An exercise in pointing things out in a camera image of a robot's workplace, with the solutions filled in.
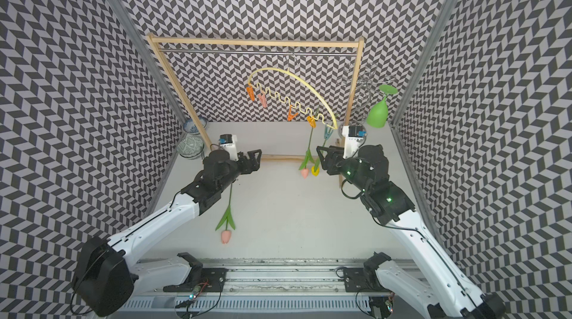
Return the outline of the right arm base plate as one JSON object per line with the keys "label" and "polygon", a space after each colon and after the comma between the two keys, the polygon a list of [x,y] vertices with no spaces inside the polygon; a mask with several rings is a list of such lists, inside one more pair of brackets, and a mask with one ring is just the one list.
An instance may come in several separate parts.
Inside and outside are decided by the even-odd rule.
{"label": "right arm base plate", "polygon": [[380,293],[388,295],[389,289],[384,288],[364,273],[364,268],[342,267],[337,272],[347,293]]}

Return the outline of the yellow tulip flower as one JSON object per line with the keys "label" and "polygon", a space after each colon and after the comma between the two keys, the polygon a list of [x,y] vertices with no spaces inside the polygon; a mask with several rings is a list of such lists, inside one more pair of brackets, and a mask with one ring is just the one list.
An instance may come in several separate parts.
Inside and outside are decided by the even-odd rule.
{"label": "yellow tulip flower", "polygon": [[[327,142],[324,142],[323,140],[323,144],[322,147],[324,147],[326,145]],[[320,174],[320,156],[317,156],[317,159],[314,163],[314,166],[311,168],[311,174],[315,177],[318,176],[318,174]]]}

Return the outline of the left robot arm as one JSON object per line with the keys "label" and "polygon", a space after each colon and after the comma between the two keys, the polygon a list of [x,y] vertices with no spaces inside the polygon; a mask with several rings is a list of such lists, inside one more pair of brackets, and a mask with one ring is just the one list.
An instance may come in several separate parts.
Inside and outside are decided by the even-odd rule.
{"label": "left robot arm", "polygon": [[108,239],[87,240],[71,280],[73,294],[99,317],[118,311],[134,294],[140,279],[135,266],[143,255],[178,227],[203,215],[240,175],[258,171],[261,158],[259,149],[236,157],[225,149],[214,150],[204,158],[203,170],[170,203]]}

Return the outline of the yellow clip hanger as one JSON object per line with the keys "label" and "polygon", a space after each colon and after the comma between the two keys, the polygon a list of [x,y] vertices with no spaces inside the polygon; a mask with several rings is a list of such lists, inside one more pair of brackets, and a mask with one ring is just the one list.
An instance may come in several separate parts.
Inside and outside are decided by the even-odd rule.
{"label": "yellow clip hanger", "polygon": [[275,102],[284,105],[287,111],[291,106],[295,113],[299,113],[298,116],[303,116],[305,119],[312,116],[317,124],[328,125],[334,130],[341,126],[338,115],[327,97],[321,94],[311,82],[289,69],[259,67],[247,76],[244,83],[245,91],[246,86],[254,89],[256,101],[259,103],[258,94],[265,94],[268,103]]}

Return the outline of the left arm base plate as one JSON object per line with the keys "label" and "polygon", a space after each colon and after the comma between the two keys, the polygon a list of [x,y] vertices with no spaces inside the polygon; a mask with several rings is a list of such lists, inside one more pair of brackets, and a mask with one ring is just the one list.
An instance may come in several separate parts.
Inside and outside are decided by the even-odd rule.
{"label": "left arm base plate", "polygon": [[165,286],[163,292],[188,292],[196,287],[203,289],[203,293],[221,293],[226,283],[226,268],[203,268],[201,271],[191,270],[188,277],[180,285]]}

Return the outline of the pink tulip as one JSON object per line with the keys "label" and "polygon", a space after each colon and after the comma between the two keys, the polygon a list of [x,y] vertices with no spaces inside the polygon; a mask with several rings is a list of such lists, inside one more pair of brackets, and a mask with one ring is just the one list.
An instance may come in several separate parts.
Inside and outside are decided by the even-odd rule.
{"label": "pink tulip", "polygon": [[215,228],[216,231],[220,231],[220,241],[223,245],[227,245],[230,242],[232,231],[235,229],[236,225],[232,216],[232,186],[230,186],[226,210]]}
{"label": "pink tulip", "polygon": [[311,172],[311,167],[313,167],[315,160],[311,153],[311,143],[314,134],[315,126],[311,126],[311,131],[308,139],[308,146],[305,151],[304,159],[299,167],[299,171],[304,179],[306,179]]}

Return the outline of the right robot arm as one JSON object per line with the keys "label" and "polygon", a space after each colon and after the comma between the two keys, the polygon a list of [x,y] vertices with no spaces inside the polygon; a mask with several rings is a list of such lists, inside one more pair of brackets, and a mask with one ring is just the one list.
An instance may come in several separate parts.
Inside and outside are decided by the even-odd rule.
{"label": "right robot arm", "polygon": [[371,286],[381,286],[405,300],[424,318],[502,318],[506,306],[497,294],[485,294],[457,267],[428,230],[415,204],[390,180],[382,146],[363,146],[355,156],[341,147],[317,147],[322,168],[355,186],[374,222],[405,246],[425,280],[406,274],[385,253],[364,264]]}

